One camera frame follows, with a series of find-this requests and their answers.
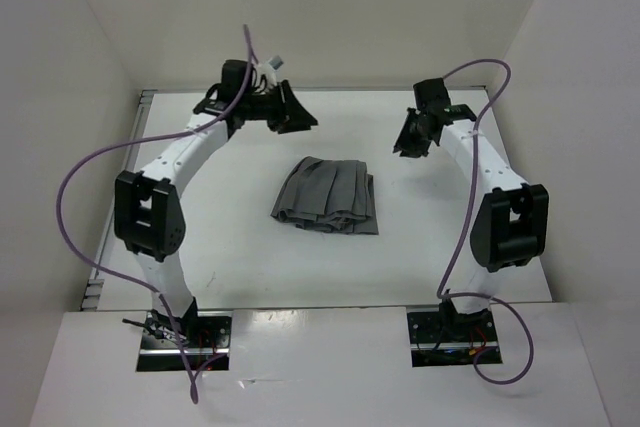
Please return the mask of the grey pleated skirt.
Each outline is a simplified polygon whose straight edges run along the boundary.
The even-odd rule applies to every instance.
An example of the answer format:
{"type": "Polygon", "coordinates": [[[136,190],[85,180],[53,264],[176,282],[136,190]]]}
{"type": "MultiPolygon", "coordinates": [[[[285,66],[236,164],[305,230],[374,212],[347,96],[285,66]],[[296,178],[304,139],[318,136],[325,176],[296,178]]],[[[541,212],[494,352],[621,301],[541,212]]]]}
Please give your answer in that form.
{"type": "Polygon", "coordinates": [[[271,217],[306,231],[377,235],[374,177],[363,161],[307,156],[283,182],[271,217]]]}

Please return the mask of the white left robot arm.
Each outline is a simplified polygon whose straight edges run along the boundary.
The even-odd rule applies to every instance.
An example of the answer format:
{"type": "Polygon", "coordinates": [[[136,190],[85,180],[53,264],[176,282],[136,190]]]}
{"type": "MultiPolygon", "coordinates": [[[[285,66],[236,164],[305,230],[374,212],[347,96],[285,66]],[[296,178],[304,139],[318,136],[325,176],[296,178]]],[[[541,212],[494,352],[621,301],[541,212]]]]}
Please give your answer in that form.
{"type": "Polygon", "coordinates": [[[249,121],[263,121],[277,134],[317,124],[290,83],[278,80],[282,64],[278,56],[263,63],[226,61],[220,81],[194,107],[179,136],[141,170],[124,170],[115,180],[115,235],[142,268],[152,287],[152,318],[176,346],[192,344],[200,325],[178,254],[186,236],[181,196],[187,185],[249,121]]]}

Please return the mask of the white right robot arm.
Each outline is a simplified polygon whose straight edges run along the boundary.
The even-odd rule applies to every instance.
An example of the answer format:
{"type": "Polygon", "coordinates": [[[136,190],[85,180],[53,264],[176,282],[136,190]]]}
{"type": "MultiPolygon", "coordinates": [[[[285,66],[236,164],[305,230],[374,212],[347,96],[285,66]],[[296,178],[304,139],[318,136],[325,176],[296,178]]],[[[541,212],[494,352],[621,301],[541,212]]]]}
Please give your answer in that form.
{"type": "Polygon", "coordinates": [[[407,111],[393,151],[420,158],[435,145],[474,188],[472,210],[463,221],[466,234],[454,248],[454,267],[445,270],[460,277],[438,287],[448,308],[439,314],[438,327],[446,338],[459,340],[473,328],[472,316],[488,309],[508,273],[543,253],[549,193],[509,166],[469,106],[452,103],[443,79],[418,82],[413,92],[415,106],[407,111]]]}

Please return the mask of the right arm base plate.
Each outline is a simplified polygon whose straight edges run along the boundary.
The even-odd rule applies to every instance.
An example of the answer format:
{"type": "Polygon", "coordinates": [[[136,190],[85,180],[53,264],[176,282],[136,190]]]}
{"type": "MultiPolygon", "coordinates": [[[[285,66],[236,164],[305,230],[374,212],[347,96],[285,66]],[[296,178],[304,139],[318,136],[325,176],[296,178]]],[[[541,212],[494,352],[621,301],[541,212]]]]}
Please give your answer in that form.
{"type": "Polygon", "coordinates": [[[498,336],[489,309],[458,313],[452,303],[408,309],[406,312],[414,368],[501,364],[498,336]]]}

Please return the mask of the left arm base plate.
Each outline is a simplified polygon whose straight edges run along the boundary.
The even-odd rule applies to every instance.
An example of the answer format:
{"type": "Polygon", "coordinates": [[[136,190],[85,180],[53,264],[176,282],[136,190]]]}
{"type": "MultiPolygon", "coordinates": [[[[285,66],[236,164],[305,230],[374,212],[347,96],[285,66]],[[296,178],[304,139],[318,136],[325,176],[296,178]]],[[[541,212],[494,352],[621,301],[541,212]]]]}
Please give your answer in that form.
{"type": "MultiPolygon", "coordinates": [[[[123,323],[142,329],[137,372],[184,371],[176,335],[167,322],[161,323],[147,312],[143,322],[124,319],[123,323]]],[[[189,367],[199,372],[227,371],[231,334],[231,311],[200,311],[192,331],[180,335],[189,367]]]]}

